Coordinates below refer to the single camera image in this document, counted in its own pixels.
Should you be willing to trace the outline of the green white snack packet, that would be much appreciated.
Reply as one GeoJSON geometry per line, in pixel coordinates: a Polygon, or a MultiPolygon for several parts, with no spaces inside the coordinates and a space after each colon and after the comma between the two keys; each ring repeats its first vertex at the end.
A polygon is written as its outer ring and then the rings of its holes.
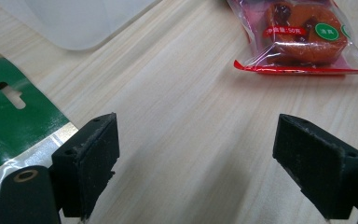
{"type": "Polygon", "coordinates": [[[75,125],[11,61],[0,54],[0,188],[26,166],[51,165],[51,154],[75,125]]]}

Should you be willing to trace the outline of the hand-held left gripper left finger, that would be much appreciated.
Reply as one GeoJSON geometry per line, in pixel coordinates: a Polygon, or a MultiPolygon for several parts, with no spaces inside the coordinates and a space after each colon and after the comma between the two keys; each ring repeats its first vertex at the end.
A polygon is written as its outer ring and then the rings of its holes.
{"type": "Polygon", "coordinates": [[[51,158],[64,215],[89,218],[119,158],[117,115],[90,120],[51,158]]]}

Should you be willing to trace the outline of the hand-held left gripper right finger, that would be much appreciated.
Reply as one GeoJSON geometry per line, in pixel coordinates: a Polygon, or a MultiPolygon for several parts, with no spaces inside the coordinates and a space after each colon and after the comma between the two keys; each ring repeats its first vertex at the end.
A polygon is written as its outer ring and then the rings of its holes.
{"type": "Polygon", "coordinates": [[[358,209],[358,150],[317,125],[281,114],[273,158],[326,219],[358,209]]]}

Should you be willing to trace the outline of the clear plastic container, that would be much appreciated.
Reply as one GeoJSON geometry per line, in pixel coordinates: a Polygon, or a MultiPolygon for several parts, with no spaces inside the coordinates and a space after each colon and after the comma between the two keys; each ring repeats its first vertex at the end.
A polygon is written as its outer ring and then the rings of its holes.
{"type": "Polygon", "coordinates": [[[0,7],[54,45],[94,48],[160,0],[0,0],[0,7]]]}

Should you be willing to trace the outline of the clear red pastry packet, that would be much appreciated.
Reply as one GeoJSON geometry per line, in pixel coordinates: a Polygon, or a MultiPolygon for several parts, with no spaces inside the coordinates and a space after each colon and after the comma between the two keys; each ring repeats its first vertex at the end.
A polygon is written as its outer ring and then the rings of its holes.
{"type": "Polygon", "coordinates": [[[253,56],[234,66],[259,74],[358,75],[358,48],[334,0],[227,0],[253,56]]]}

